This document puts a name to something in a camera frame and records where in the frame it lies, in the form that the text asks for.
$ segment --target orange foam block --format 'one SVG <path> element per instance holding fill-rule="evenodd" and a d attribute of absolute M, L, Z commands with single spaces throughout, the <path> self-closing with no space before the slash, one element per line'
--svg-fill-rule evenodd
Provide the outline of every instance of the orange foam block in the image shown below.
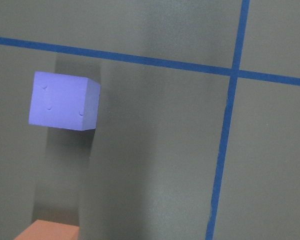
<path fill-rule="evenodd" d="M 79 227 L 36 220 L 14 240 L 78 240 Z"/>

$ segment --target purple cube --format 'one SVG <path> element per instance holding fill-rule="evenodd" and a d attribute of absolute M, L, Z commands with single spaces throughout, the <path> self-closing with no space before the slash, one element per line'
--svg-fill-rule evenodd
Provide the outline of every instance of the purple cube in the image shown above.
<path fill-rule="evenodd" d="M 95 129 L 101 86 L 87 77 L 36 71 L 29 124 Z"/>

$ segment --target gray backdrop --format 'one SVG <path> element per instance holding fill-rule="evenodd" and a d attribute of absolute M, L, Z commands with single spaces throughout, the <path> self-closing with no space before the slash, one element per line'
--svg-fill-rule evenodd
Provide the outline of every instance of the gray backdrop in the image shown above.
<path fill-rule="evenodd" d="M 240 6 L 0 0 L 0 37 L 230 68 Z M 300 77 L 300 1 L 250 1 L 241 69 Z M 91 146 L 28 124 L 35 71 L 101 83 Z M 228 83 L 0 46 L 0 240 L 31 224 L 40 181 L 67 182 L 77 194 L 64 206 L 76 209 L 69 218 L 78 218 L 81 240 L 204 239 Z M 56 208 L 60 188 L 49 196 Z M 214 239 L 300 240 L 300 87 L 238 80 Z"/>

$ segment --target painter's tape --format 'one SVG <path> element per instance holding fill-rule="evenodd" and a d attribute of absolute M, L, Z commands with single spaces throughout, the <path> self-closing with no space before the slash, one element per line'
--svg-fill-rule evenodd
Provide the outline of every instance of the painter's tape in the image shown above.
<path fill-rule="evenodd" d="M 152 58 L 146 56 L 129 55 L 123 53 L 116 53 L 110 51 L 99 51 L 87 48 L 79 48 L 73 46 L 63 46 L 35 41 L 26 41 L 13 38 L 0 37 L 0 45 L 35 49 L 42 51 L 49 51 L 55 53 L 72 54 L 91 58 L 107 59 L 114 61 L 121 61 L 134 64 L 143 64 L 149 66 L 179 69 L 192 72 L 201 72 L 207 74 L 218 74 L 223 76 L 229 76 L 231 70 L 225 67 L 201 65 L 182 61 L 172 61 L 166 59 Z"/>
<path fill-rule="evenodd" d="M 243 0 L 240 11 L 239 26 L 236 35 L 235 49 L 233 54 L 231 76 L 229 81 L 229 88 L 227 93 L 227 102 L 224 111 L 223 125 L 221 131 L 221 139 L 219 145 L 219 154 L 216 163 L 214 183 L 212 189 L 211 197 L 211 210 L 210 218 L 206 227 L 205 240 L 212 240 L 214 237 L 216 220 L 217 220 L 217 211 L 219 205 L 222 177 L 224 173 L 226 152 L 228 147 L 228 139 L 232 118 L 232 111 L 234 108 L 235 95 L 238 82 L 239 67 L 241 62 L 242 50 L 244 47 L 245 31 L 248 19 L 249 11 L 249 0 Z"/>
<path fill-rule="evenodd" d="M 276 74 L 240 70 L 238 73 L 238 77 L 244 79 L 253 79 L 272 83 L 300 86 L 300 78 L 292 76 L 282 76 Z"/>

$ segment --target foam cube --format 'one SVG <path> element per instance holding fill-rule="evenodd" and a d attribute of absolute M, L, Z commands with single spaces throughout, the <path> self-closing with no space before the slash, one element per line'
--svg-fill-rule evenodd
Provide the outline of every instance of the foam cube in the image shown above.
<path fill-rule="evenodd" d="M 80 76 L 36 71 L 29 124 L 71 130 L 95 129 L 101 86 Z"/>
<path fill-rule="evenodd" d="M 79 227 L 36 220 L 14 240 L 78 240 Z"/>

